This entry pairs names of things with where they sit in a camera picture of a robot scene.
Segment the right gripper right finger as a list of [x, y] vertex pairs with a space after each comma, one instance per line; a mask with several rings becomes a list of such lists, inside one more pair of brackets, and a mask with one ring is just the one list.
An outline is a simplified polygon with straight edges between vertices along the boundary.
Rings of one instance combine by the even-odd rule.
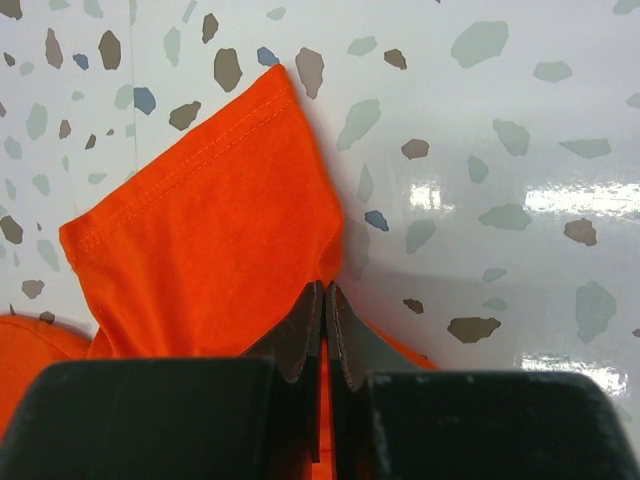
[[354, 311], [336, 283], [325, 294], [334, 477], [374, 479], [377, 454], [372, 446], [372, 373], [418, 372]]

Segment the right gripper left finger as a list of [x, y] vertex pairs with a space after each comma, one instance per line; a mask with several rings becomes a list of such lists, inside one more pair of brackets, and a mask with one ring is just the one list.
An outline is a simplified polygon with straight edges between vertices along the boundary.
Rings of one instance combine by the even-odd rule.
[[320, 460], [324, 289], [304, 286], [289, 312], [243, 352], [277, 367], [269, 400], [268, 465], [312, 465]]

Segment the orange t shirt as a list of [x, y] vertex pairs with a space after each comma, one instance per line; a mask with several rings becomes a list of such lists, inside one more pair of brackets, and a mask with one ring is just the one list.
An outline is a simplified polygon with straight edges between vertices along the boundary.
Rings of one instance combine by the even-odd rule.
[[[344, 216], [283, 66], [59, 240], [94, 338], [1, 318], [5, 479], [337, 479], [325, 294]], [[324, 289], [320, 460], [268, 465], [269, 358], [243, 352]]]

